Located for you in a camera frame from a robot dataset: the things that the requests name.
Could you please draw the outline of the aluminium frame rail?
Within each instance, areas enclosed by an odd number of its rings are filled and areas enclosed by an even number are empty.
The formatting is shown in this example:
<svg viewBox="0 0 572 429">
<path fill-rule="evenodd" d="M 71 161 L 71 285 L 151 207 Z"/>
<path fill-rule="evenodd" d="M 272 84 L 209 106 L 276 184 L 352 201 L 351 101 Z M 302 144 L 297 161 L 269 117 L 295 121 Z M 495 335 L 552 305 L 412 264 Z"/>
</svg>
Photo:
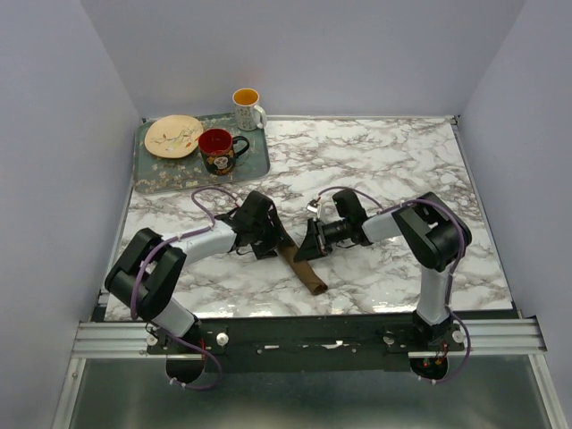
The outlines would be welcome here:
<svg viewBox="0 0 572 429">
<path fill-rule="evenodd" d="M 463 315 L 472 341 L 471 357 L 516 356 L 529 358 L 535 383 L 552 428 L 567 428 L 544 354 L 547 347 L 534 318 L 484 319 L 476 312 Z M 69 428 L 80 382 L 89 359 L 150 358 L 143 323 L 81 323 L 76 331 L 63 389 L 55 411 L 53 428 Z"/>
</svg>

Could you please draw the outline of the black skull mug red inside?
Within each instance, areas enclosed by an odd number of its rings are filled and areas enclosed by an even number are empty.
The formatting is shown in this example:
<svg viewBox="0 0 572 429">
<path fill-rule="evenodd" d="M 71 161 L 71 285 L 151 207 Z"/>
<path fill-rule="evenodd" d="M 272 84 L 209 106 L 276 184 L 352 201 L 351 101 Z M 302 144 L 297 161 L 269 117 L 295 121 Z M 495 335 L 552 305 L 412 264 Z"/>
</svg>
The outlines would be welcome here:
<svg viewBox="0 0 572 429">
<path fill-rule="evenodd" d="M 198 138 L 198 149 L 206 171 L 218 176 L 229 174 L 249 147 L 246 137 L 233 137 L 223 129 L 206 130 Z"/>
</svg>

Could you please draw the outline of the white mug orange inside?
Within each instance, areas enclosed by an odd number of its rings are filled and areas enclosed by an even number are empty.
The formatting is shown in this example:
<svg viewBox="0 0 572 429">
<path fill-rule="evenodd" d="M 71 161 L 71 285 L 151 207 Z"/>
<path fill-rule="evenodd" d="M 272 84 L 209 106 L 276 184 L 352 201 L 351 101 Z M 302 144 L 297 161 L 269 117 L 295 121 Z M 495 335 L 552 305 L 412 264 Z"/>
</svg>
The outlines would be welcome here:
<svg viewBox="0 0 572 429">
<path fill-rule="evenodd" d="M 267 124 L 265 110 L 259 105 L 260 96 L 253 88 L 240 88 L 232 95 L 234 115 L 240 130 L 263 130 Z"/>
</svg>

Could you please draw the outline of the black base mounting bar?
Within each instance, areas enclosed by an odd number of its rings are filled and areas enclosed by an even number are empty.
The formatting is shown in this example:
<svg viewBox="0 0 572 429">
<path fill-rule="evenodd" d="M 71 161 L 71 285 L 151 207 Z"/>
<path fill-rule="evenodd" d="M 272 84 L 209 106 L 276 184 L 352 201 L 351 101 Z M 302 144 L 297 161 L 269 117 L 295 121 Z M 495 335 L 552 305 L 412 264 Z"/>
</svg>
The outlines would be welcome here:
<svg viewBox="0 0 572 429">
<path fill-rule="evenodd" d="M 189 358 L 203 347 L 226 374 L 246 372 L 408 371 L 422 358 L 464 350 L 460 328 L 447 320 L 423 326 L 414 313 L 211 318 L 183 342 L 151 332 L 151 355 Z"/>
</svg>

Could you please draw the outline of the beige floral plate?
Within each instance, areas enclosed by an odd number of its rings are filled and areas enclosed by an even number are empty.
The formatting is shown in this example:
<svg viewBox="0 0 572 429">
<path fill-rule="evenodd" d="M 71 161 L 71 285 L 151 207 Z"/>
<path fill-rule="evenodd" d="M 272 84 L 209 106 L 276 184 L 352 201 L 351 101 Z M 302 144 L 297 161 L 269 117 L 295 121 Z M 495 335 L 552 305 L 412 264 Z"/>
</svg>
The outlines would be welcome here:
<svg viewBox="0 0 572 429">
<path fill-rule="evenodd" d="M 164 159 L 181 159 L 198 147 L 198 138 L 204 132 L 202 123 L 195 117 L 172 114 L 153 122 L 144 138 L 146 150 Z"/>
</svg>

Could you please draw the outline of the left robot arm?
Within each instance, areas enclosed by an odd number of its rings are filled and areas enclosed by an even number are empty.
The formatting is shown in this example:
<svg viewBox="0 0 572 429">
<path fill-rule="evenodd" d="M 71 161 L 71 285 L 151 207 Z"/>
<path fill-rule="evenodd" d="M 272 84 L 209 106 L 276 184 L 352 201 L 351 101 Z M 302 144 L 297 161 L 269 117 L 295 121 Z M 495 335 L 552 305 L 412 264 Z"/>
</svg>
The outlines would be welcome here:
<svg viewBox="0 0 572 429">
<path fill-rule="evenodd" d="M 149 228 L 139 230 L 105 278 L 105 289 L 141 319 L 167 333 L 178 352 L 192 351 L 198 342 L 199 319 L 174 297 L 184 267 L 208 257 L 249 247 L 256 259 L 278 256 L 294 244 L 275 203 L 258 191 L 225 214 L 209 215 L 210 224 L 169 238 Z"/>
</svg>

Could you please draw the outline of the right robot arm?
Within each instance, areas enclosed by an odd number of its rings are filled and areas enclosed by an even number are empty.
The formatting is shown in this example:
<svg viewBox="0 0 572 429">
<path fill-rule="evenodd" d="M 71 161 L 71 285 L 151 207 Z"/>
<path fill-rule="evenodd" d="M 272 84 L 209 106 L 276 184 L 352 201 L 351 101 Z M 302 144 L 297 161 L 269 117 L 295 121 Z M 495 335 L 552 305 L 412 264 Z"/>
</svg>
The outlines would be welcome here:
<svg viewBox="0 0 572 429">
<path fill-rule="evenodd" d="M 354 189 L 339 188 L 332 200 L 340 217 L 332 223 L 324 223 L 318 215 L 318 198 L 308 204 L 314 217 L 307 221 L 306 236 L 293 260 L 326 257 L 333 245 L 345 240 L 367 247 L 401 236 L 422 266 L 411 339 L 420 349 L 433 349 L 452 325 L 452 277 L 472 241 L 471 231 L 432 192 L 372 216 L 366 214 Z"/>
</svg>

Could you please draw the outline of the brown cloth napkin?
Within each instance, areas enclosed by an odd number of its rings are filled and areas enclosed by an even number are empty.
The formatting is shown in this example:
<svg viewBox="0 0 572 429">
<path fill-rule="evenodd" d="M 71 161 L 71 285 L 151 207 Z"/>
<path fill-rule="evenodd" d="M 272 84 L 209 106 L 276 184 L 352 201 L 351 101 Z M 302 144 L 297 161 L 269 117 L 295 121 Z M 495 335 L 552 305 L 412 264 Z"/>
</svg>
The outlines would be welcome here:
<svg viewBox="0 0 572 429">
<path fill-rule="evenodd" d="M 290 266 L 300 282 L 306 286 L 308 291 L 313 296 L 324 294 L 327 292 L 328 286 L 316 275 L 311 265 L 307 261 L 294 261 L 294 256 L 296 256 L 298 250 L 299 247 L 295 243 L 282 243 L 278 247 L 279 254 Z"/>
</svg>

